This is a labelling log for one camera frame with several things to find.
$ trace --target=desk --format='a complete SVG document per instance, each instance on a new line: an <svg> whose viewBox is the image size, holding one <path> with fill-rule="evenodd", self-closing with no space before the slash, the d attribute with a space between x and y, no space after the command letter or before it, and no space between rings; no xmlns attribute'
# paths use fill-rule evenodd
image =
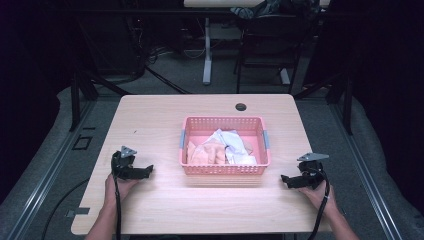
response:
<svg viewBox="0 0 424 240"><path fill-rule="evenodd" d="M247 106L245 111L235 108ZM261 116L271 164L260 176L187 176L178 162L186 116ZM87 234L103 204L111 156L126 145L138 151L134 167L154 164L122 205L123 234L311 232L317 211L281 181L298 176L296 159L311 151L290 95L139 95L122 98L80 208L74 234ZM324 220L320 230L330 230Z"/></svg>
<svg viewBox="0 0 424 240"><path fill-rule="evenodd" d="M328 7L331 0L321 0L320 5L323 8ZM251 8L263 0L184 0L184 7L187 8L231 8L247 7ZM211 83L212 72L212 53L210 51L210 25L209 18L205 21L205 67L203 70L203 84Z"/></svg>

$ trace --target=plastic basket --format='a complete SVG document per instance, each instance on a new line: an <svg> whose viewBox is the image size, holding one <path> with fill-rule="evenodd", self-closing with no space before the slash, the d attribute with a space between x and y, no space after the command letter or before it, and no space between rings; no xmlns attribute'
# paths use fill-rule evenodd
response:
<svg viewBox="0 0 424 240"><path fill-rule="evenodd" d="M187 164L187 145L202 144L217 129L236 130L239 136L252 144L257 164ZM260 175L271 163L268 135L261 117L187 117L180 139L179 161L187 175Z"/></svg>

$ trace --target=human hand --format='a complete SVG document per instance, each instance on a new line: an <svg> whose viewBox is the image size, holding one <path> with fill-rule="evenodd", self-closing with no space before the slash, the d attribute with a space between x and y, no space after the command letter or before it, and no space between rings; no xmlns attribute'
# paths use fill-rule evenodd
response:
<svg viewBox="0 0 424 240"><path fill-rule="evenodd" d="M121 197L121 201L123 201L130 190L139 182L138 180L122 180L120 178L116 179L118 183L119 195ZM105 205L107 204L115 204L116 203L116 195L115 195L115 182L113 180L113 175L109 174L105 181Z"/></svg>
<svg viewBox="0 0 424 240"><path fill-rule="evenodd" d="M314 205L316 209L319 209L325 195L325 187L326 187L326 181L324 180L314 190L308 187L298 188L297 190L305 194L306 197L308 197L309 200L311 201L312 205ZM324 209L324 214L331 215L333 211L335 210L338 211L336 198L334 194L334 188L332 185L330 185L330 193L328 196L329 198L327 200L327 204Z"/></svg>

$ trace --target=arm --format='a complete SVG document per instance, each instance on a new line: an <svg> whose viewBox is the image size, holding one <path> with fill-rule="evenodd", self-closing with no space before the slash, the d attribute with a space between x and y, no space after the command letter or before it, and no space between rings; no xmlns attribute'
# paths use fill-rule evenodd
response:
<svg viewBox="0 0 424 240"><path fill-rule="evenodd" d="M319 209L325 193L325 181L323 181L315 190L310 188L299 188L299 192L304 193L315 208ZM324 215L330 222L330 227L333 230L334 236L337 240L356 240L358 236L350 228L346 218L340 213L333 186L330 186L330 195L324 209Z"/></svg>
<svg viewBox="0 0 424 240"><path fill-rule="evenodd" d="M122 180L119 178L117 181L121 201L125 199L131 188L138 183L138 180ZM105 181L105 200L103 207L85 239L112 239L115 230L116 215L115 183L113 181L113 176L109 174Z"/></svg>

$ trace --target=chair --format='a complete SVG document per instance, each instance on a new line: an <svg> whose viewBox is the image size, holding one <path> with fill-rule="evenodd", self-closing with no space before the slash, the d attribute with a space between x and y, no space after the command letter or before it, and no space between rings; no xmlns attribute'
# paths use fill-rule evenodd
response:
<svg viewBox="0 0 424 240"><path fill-rule="evenodd" d="M311 22L295 15L263 15L243 20L237 73L237 93L240 93L242 66L275 68L277 75L284 68L293 69L288 93L291 93L301 53L301 45L310 33Z"/></svg>

